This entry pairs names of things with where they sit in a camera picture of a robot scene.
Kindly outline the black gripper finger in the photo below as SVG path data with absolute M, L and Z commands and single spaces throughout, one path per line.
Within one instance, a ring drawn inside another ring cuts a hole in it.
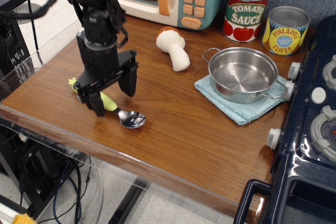
M 124 69 L 121 77 L 118 79 L 118 85 L 125 94 L 132 97 L 136 92 L 137 67 Z
M 104 116 L 104 107 L 99 92 L 88 93 L 85 96 L 85 102 L 89 109 L 93 110 L 97 116 Z

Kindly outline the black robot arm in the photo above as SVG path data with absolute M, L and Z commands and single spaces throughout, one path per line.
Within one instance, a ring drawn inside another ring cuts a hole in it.
M 83 27 L 76 39 L 84 72 L 75 82 L 74 88 L 80 102 L 104 116 L 100 92 L 114 82 L 128 96 L 136 91 L 137 55 L 134 49 L 118 52 L 128 41 L 123 27 L 125 10 L 118 0 L 68 0 L 73 5 Z M 20 14 L 1 12 L 7 19 L 36 19 L 44 16 L 56 0 L 48 2 L 33 13 Z

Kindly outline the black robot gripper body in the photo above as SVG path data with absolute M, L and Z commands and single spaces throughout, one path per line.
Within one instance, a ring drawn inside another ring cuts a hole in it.
M 134 49 L 118 52 L 117 40 L 107 44 L 90 42 L 86 33 L 80 31 L 76 36 L 78 48 L 84 65 L 84 72 L 78 78 L 79 96 L 100 92 L 118 82 L 124 69 L 138 68 L 137 51 Z

